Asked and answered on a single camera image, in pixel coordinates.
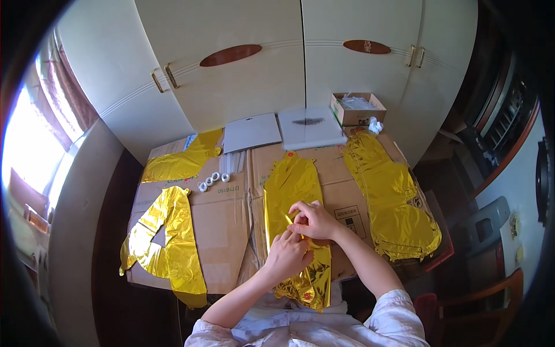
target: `cardboard box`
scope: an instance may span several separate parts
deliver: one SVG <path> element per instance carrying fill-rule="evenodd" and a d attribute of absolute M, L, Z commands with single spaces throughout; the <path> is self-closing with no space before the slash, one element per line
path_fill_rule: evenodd
<path fill-rule="evenodd" d="M 377 138 L 394 162 L 407 164 L 405 157 L 386 132 L 382 132 Z M 309 148 L 296 152 L 300 157 L 316 159 L 314 165 L 318 171 L 326 210 L 368 245 L 374 247 L 370 236 L 366 199 L 345 166 L 342 154 L 344 150 L 344 146 L 338 145 Z M 264 183 L 270 176 L 270 169 L 274 162 L 281 160 L 283 153 L 280 145 L 255 148 L 250 153 L 247 181 L 249 182 L 253 216 L 252 239 L 254 252 L 260 264 L 263 264 L 268 256 L 264 227 Z M 417 196 L 407 203 L 423 209 L 429 216 L 432 216 L 420 187 Z M 343 280 L 356 275 L 351 262 L 339 246 L 332 243 L 331 253 L 332 280 Z"/>
<path fill-rule="evenodd" d="M 155 148 L 150 152 L 149 159 L 183 151 L 185 142 L 186 139 L 182 139 Z M 219 157 L 210 158 L 197 178 L 139 184 L 128 225 L 129 232 L 160 195 L 162 188 L 177 185 L 191 189 L 188 197 L 193 230 L 208 294 L 226 294 L 235 288 L 250 234 L 245 169 L 242 173 L 232 174 L 227 183 L 216 181 L 205 193 L 197 188 L 198 182 L 203 182 L 219 170 L 219 163 Z M 158 232 L 153 241 L 160 239 L 163 245 L 163 235 Z M 247 265 L 245 271 L 252 272 Z M 127 279 L 130 283 L 171 289 L 169 279 L 147 273 L 138 263 L 127 271 Z"/>
<path fill-rule="evenodd" d="M 384 122 L 386 108 L 372 93 L 350 93 L 350 96 L 364 98 L 376 106 L 377 110 L 349 110 L 343 109 L 339 100 L 347 93 L 334 93 L 331 95 L 330 107 L 335 118 L 342 127 L 361 126 L 370 124 L 370 117 L 376 117 L 379 122 Z"/>

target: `white cloth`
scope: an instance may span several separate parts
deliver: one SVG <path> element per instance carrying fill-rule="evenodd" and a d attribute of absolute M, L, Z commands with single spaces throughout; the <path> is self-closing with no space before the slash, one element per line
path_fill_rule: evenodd
<path fill-rule="evenodd" d="M 271 301 L 269 296 L 262 297 L 233 329 L 199 319 L 185 346 L 428 346 L 404 290 L 384 294 L 364 325 L 346 314 L 345 301 L 334 305 L 333 298 L 332 293 L 330 307 L 318 313 L 294 300 L 270 303 L 264 302 Z M 276 308 L 288 305 L 295 308 Z"/>

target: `wardrobe handle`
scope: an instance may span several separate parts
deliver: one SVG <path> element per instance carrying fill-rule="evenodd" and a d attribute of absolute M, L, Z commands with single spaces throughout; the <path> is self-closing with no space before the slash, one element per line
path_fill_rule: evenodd
<path fill-rule="evenodd" d="M 420 63 L 418 63 L 418 66 L 417 66 L 419 68 L 422 67 L 422 62 L 424 61 L 424 53 L 426 53 L 426 51 L 424 50 L 424 47 L 420 47 L 420 48 L 422 48 L 422 55 L 420 56 Z"/>
<path fill-rule="evenodd" d="M 416 51 L 416 47 L 412 44 L 412 45 L 411 45 L 411 58 L 410 58 L 410 60 L 408 61 L 408 64 L 406 64 L 408 67 L 411 67 L 411 66 L 412 66 L 412 60 L 413 60 L 413 58 L 415 57 L 415 51 Z"/>
<path fill-rule="evenodd" d="M 158 90 L 160 91 L 160 93 L 164 93 L 164 90 L 162 89 L 162 86 L 160 85 L 160 82 L 158 82 L 158 78 L 156 78 L 156 75 L 154 74 L 154 71 L 156 71 L 156 69 L 152 70 L 150 75 L 152 76 L 152 79 L 154 80 L 154 83 L 158 87 Z"/>
<path fill-rule="evenodd" d="M 173 74 L 171 73 L 170 63 L 168 63 L 168 65 L 164 66 L 164 69 L 166 70 L 166 72 L 168 74 L 168 77 L 170 78 L 170 82 L 174 86 L 174 89 L 179 88 L 179 85 L 175 82 L 175 78 L 173 77 Z"/>

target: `curtain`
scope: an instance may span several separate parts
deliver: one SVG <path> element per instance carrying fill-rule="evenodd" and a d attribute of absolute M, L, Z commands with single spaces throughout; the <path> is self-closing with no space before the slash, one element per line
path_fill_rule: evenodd
<path fill-rule="evenodd" d="M 57 28 L 43 41 L 26 75 L 25 88 L 35 112 L 68 151 L 98 113 L 69 66 Z"/>

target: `white wardrobe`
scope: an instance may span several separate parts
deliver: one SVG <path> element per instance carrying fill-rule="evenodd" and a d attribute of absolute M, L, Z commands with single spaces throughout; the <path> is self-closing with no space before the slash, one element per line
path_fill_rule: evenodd
<path fill-rule="evenodd" d="M 113 17 L 110 33 L 100 24 L 87 39 L 97 48 L 114 37 L 124 44 L 98 52 L 76 40 L 66 45 L 61 33 L 68 60 L 107 125 L 142 163 L 150 148 L 192 132 L 327 105 L 331 93 L 372 92 L 388 110 L 385 128 L 414 166 L 455 100 L 478 18 L 477 0 L 80 0 L 73 7 L 82 2 L 91 16 Z M 102 11 L 92 10 L 102 3 Z M 120 3 L 132 13 L 102 14 L 124 11 Z M 343 46 L 353 39 L 391 52 Z M 200 65 L 242 45 L 261 50 Z"/>
<path fill-rule="evenodd" d="M 302 0 L 306 102 L 371 92 L 387 108 L 385 129 L 411 166 L 453 105 L 476 37 L 476 0 Z M 391 53 L 352 51 L 362 39 Z"/>

